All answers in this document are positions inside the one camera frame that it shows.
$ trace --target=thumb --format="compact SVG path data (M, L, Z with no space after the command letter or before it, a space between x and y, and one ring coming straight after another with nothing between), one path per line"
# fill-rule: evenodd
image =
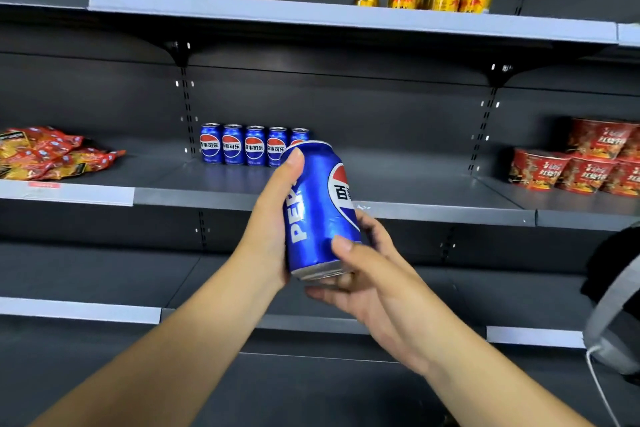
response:
M383 294L396 295L404 289L407 272L387 260L370 246L354 243L336 235L331 242L333 253L352 269L363 272Z
M293 183L298 180L305 167L305 156L298 148L293 149L287 160L273 173L264 187L260 200L265 203L277 203L282 206L291 190Z

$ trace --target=hand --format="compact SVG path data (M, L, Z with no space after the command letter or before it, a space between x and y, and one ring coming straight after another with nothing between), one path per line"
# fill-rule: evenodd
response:
M285 230L282 205L293 183L305 167L305 156L294 149L289 158L273 173L253 206L249 223L232 255L250 263L274 279L281 289L289 279L285 268Z
M355 272L321 281L338 289L311 286L306 292L354 316L396 360L424 376L428 368L424 348L428 337L420 310L429 307L434 294L397 252L380 222L360 210L356 215L375 250L334 237L333 253Z

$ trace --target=person's left thumb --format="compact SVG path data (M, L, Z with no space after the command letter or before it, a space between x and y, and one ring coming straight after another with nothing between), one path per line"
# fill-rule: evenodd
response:
M271 176L260 195L260 201L282 206L293 184L305 167L305 156L298 148L293 149L287 160Z

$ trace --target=blue pepsi can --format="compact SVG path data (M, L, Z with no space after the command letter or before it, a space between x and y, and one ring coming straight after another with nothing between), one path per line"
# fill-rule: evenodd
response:
M200 152L202 152L202 160L220 164L222 162L222 144L220 139L220 124L206 123L200 129Z
M264 127L250 125L244 132L244 154L248 165L264 165L267 153L264 145Z
M267 157L269 167L280 167L280 157L284 149L289 145L287 129L284 127L271 127L267 137Z
M222 152L225 164L244 164L242 125L230 123L222 132Z
M291 130L291 144L300 144L300 142L306 142L309 140L310 132L308 128L293 128Z
M305 155L305 168L283 206L289 271L301 280L348 272L331 250L335 235L360 242L344 164L320 140L289 146L282 154L283 162L295 148Z

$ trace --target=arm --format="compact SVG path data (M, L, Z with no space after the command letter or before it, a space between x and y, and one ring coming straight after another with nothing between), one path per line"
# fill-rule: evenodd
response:
M193 297L32 426L190 425L286 283L282 203L303 166L298 150L274 172L236 251Z
M482 339L397 253L386 230L358 212L378 250L345 238L333 251L355 273L307 293L354 315L396 359L425 377L463 427L593 427Z

